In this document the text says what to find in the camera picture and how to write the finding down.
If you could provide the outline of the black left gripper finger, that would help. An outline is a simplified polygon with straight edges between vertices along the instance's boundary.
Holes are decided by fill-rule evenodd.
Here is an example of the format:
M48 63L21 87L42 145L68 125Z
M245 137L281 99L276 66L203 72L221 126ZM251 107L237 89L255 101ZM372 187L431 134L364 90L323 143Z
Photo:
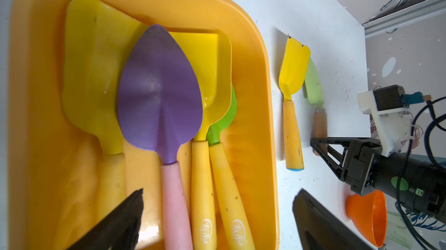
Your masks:
M134 191L121 204L69 248L71 250L134 250L138 243L143 189Z

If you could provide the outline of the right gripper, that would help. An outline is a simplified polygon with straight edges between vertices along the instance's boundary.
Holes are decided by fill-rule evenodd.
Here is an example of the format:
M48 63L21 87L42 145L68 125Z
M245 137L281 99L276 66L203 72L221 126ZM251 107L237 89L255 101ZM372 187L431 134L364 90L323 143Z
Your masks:
M396 195L396 185L391 180L401 171L401 154L381 155L382 145L377 139L312 138L310 145L336 177L350 185L352 192L364 196L379 190ZM304 189L295 196L293 214L304 250L371 249Z

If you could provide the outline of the light green shovel wooden handle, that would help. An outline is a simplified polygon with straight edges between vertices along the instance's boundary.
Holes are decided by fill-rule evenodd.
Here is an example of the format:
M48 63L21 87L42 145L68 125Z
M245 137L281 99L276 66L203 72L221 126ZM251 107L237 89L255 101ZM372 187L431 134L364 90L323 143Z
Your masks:
M324 94L317 66L311 58L308 62L304 85L305 96L314 107L312 137L326 139L328 137L328 120L324 108Z

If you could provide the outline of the yellow square shovel blue tip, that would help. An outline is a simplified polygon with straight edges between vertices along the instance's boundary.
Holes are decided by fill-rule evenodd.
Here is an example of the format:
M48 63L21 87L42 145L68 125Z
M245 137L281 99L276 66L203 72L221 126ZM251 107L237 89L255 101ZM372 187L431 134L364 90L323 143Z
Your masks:
M302 143L292 95L303 86L310 60L310 48L287 36L285 53L279 74L279 88L283 94L283 138L286 168L304 169Z

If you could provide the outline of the purple shovel pink handle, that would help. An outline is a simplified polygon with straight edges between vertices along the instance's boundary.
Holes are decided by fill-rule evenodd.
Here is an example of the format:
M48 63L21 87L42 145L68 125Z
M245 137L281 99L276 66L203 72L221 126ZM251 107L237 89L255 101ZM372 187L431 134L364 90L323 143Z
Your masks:
M192 249L177 153L200 129L202 97L189 60L158 24L141 35L124 66L117 115L126 141L138 149L156 152L161 160L165 248Z

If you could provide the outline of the yellow square shovel yellow handle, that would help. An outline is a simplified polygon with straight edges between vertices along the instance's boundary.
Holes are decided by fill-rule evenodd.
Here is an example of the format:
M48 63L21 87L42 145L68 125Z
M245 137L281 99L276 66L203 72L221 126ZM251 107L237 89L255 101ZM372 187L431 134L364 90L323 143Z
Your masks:
M216 211L207 133L228 111L231 101L231 44L204 32L171 32L199 83L203 118L191 141L191 224L196 250L217 248Z

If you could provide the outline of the wide yellow shovel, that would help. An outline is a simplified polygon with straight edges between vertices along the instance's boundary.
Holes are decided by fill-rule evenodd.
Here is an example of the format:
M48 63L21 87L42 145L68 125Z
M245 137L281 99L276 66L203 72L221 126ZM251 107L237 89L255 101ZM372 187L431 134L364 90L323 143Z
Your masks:
M100 0L71 0L65 18L62 109L98 138L96 221L127 197L124 137L117 119L123 67L147 26Z

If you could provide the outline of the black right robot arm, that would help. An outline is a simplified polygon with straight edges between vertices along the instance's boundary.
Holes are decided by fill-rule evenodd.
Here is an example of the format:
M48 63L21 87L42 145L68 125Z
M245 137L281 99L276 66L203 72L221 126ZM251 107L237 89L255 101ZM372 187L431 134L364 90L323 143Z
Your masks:
M373 138L311 139L312 148L336 177L354 193L346 200L347 216L358 237L304 189L293 214L305 250L370 250L383 246L387 231L385 196L406 210L446 221L446 170L395 152L382 155Z

